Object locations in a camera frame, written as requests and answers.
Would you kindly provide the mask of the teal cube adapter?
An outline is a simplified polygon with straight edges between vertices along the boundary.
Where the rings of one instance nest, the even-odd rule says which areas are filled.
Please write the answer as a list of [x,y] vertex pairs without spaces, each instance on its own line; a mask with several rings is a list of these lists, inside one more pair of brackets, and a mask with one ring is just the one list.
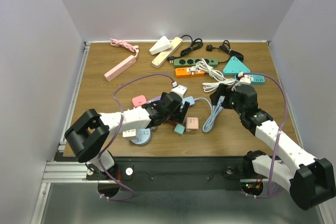
[[181,125],[181,124],[177,124],[174,128],[174,133],[178,134],[180,136],[183,135],[183,133],[185,132],[185,126]]

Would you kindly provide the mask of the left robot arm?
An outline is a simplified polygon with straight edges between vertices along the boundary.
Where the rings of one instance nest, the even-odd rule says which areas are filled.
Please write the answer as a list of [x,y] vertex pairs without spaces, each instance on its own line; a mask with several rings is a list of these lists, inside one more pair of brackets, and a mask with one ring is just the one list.
[[171,91],[163,92],[158,101],[124,112],[98,113],[89,109],[65,132],[65,139],[79,163],[92,163],[104,178],[113,178],[117,166],[112,155],[98,157],[106,139],[119,132],[148,129],[167,120],[184,119],[183,98],[184,95]]

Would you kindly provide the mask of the dark red cube socket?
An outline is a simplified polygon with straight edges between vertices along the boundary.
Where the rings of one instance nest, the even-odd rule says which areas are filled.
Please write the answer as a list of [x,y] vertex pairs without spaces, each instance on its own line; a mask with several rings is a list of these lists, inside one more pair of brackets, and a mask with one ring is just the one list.
[[176,126],[176,125],[177,125],[177,122],[174,121],[174,120],[167,120],[167,123],[168,123],[169,125],[172,125],[172,126]]

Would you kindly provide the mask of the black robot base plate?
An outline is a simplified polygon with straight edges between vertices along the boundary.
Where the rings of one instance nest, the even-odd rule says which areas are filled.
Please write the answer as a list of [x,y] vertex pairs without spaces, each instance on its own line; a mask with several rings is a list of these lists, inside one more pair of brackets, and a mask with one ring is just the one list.
[[126,191],[237,190],[266,181],[265,176],[243,171],[243,157],[116,157],[110,174],[123,185],[92,164],[87,180],[99,189]]

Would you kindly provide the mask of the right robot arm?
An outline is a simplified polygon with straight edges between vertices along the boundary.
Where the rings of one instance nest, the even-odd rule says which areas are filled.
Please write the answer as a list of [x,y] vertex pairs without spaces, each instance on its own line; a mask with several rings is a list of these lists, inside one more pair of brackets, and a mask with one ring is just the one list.
[[333,166],[326,158],[318,159],[302,149],[273,118],[258,107],[257,92],[242,84],[232,88],[220,84],[210,95],[213,105],[234,110],[241,124],[253,136],[272,148],[281,162],[273,161],[262,151],[250,151],[243,157],[244,175],[266,176],[289,192],[302,210],[308,210],[335,197]]

